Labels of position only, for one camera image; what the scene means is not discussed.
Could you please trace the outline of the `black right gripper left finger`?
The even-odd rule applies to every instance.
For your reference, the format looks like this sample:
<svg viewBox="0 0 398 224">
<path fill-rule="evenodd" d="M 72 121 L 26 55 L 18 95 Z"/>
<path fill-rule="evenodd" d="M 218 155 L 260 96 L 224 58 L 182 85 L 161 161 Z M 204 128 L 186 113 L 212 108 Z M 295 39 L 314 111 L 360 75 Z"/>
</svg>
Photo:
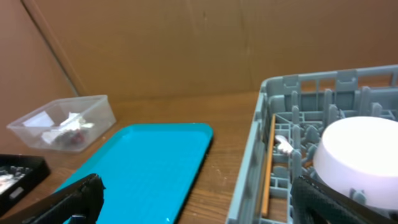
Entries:
<svg viewBox="0 0 398 224">
<path fill-rule="evenodd" d="M 1 224 L 95 224 L 104 205 L 101 177 L 90 174 L 41 201 L 1 219 Z"/>
</svg>

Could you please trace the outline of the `white napkin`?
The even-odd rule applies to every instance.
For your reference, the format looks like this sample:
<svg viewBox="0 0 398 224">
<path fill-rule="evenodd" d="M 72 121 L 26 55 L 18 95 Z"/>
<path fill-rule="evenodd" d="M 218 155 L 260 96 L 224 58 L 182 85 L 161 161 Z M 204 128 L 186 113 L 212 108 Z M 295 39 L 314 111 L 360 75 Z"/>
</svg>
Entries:
<svg viewBox="0 0 398 224">
<path fill-rule="evenodd" d="M 43 132 L 41 139 L 47 144 L 61 144 L 63 143 L 62 135 L 64 133 L 71 130 L 84 130 L 87 132 L 94 126 L 94 123 L 87 122 L 80 113 L 69 112 L 68 118 L 60 124 L 59 128 Z"/>
</svg>

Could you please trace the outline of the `wooden chopstick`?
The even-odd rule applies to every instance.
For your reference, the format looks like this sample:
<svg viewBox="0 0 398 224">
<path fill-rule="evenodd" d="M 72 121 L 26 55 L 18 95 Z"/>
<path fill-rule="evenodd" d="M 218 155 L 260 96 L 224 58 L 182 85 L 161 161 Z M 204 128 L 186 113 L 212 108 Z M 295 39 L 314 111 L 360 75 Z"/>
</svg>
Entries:
<svg viewBox="0 0 398 224">
<path fill-rule="evenodd" d="M 266 171 L 264 177 L 264 191 L 262 196 L 262 210 L 261 210 L 262 218 L 266 218 L 269 214 L 269 194 L 270 194 L 270 184 L 271 184 L 274 139 L 275 139 L 275 115 L 273 114 L 270 124 L 268 146 L 267 146 Z"/>
</svg>

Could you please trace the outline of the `white plastic fork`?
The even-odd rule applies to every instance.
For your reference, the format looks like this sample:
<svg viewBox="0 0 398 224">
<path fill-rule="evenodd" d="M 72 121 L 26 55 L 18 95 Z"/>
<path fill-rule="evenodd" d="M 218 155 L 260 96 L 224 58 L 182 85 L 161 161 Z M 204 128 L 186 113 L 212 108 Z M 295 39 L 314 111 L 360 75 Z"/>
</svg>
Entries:
<svg viewBox="0 0 398 224">
<path fill-rule="evenodd" d="M 275 140 L 277 141 L 277 150 L 281 154 L 291 155 L 293 153 L 294 148 L 289 143 L 288 139 L 283 135 L 276 135 Z"/>
</svg>

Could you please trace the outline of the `clear plastic bin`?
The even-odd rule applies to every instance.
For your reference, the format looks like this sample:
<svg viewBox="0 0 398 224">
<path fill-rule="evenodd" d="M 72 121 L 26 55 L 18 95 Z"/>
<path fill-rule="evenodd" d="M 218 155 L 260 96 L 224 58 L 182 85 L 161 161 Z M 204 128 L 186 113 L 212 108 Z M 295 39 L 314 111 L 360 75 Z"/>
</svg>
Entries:
<svg viewBox="0 0 398 224">
<path fill-rule="evenodd" d="M 81 152 L 115 122 L 108 97 L 95 95 L 53 100 L 7 129 L 34 149 Z"/>
</svg>

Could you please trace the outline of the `black waste tray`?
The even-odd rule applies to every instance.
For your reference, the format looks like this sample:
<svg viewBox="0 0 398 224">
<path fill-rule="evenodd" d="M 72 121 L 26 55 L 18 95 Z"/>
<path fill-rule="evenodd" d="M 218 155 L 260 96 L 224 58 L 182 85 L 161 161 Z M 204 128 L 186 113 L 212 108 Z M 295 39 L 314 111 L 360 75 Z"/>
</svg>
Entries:
<svg viewBox="0 0 398 224">
<path fill-rule="evenodd" d="M 29 167 L 32 171 L 1 194 L 1 216 L 6 214 L 51 173 L 47 162 L 41 156 L 1 154 L 2 166 Z"/>
</svg>

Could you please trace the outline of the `red snack wrapper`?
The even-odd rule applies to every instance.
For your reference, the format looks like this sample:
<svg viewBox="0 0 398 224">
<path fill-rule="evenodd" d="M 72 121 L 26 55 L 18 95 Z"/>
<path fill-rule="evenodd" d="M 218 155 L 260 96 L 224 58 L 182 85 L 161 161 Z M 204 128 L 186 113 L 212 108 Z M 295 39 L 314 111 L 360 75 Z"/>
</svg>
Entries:
<svg viewBox="0 0 398 224">
<path fill-rule="evenodd" d="M 86 131 L 84 130 L 71 130 L 62 135 L 62 142 L 64 145 L 79 145 L 85 141 Z"/>
</svg>

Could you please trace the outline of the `rice and peanut pile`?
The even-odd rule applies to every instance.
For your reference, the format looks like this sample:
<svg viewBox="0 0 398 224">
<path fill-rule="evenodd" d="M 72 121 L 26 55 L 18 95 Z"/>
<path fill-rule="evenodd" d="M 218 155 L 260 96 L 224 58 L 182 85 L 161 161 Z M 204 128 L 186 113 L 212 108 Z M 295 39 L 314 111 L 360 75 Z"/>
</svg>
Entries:
<svg viewBox="0 0 398 224">
<path fill-rule="evenodd" d="M 2 166 L 1 167 L 1 189 L 0 193 L 3 194 L 7 189 L 13 186 L 16 182 L 21 180 L 25 175 L 31 172 L 29 167 L 21 166 Z"/>
</svg>

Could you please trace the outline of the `pink small bowl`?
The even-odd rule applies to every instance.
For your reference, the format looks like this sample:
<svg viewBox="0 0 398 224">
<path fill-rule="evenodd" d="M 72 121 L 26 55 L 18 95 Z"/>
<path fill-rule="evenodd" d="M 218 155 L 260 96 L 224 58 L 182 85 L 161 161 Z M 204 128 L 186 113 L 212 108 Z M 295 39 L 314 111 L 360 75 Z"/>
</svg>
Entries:
<svg viewBox="0 0 398 224">
<path fill-rule="evenodd" d="M 397 122 L 355 116 L 331 123 L 313 157 L 317 176 L 348 196 L 362 191 L 366 205 L 397 209 Z"/>
</svg>

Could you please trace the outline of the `teal serving tray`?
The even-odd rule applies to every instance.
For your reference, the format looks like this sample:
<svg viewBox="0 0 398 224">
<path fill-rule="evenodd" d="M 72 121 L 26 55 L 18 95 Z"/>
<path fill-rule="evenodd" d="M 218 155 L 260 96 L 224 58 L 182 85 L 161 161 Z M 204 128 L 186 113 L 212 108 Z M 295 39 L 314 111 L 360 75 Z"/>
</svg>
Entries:
<svg viewBox="0 0 398 224">
<path fill-rule="evenodd" d="M 98 223 L 175 223 L 213 138 L 203 123 L 122 128 L 62 185 L 98 174 L 105 186 Z"/>
</svg>

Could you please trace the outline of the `grey dishwasher rack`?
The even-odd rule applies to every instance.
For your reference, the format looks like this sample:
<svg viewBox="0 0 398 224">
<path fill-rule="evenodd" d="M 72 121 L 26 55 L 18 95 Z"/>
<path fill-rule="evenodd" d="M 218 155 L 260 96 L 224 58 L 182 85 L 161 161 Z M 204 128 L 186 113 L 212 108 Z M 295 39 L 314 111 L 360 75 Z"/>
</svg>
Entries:
<svg viewBox="0 0 398 224">
<path fill-rule="evenodd" d="M 284 200 L 287 223 L 292 223 L 292 181 L 300 174 L 316 177 L 312 159 L 329 124 L 353 116 L 397 119 L 397 66 L 286 75 L 263 81 L 228 223 L 273 222 L 269 214 L 261 217 L 273 114 L 275 136 L 285 136 L 294 151 L 291 155 L 281 154 L 274 140 L 269 201 Z"/>
</svg>

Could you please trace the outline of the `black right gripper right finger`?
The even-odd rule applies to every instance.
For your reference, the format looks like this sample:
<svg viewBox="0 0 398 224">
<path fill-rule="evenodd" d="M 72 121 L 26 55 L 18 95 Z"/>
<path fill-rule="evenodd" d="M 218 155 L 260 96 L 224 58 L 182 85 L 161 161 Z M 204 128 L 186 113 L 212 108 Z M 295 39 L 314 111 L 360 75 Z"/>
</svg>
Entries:
<svg viewBox="0 0 398 224">
<path fill-rule="evenodd" d="M 295 178 L 291 194 L 294 223 L 397 224 L 307 175 Z"/>
</svg>

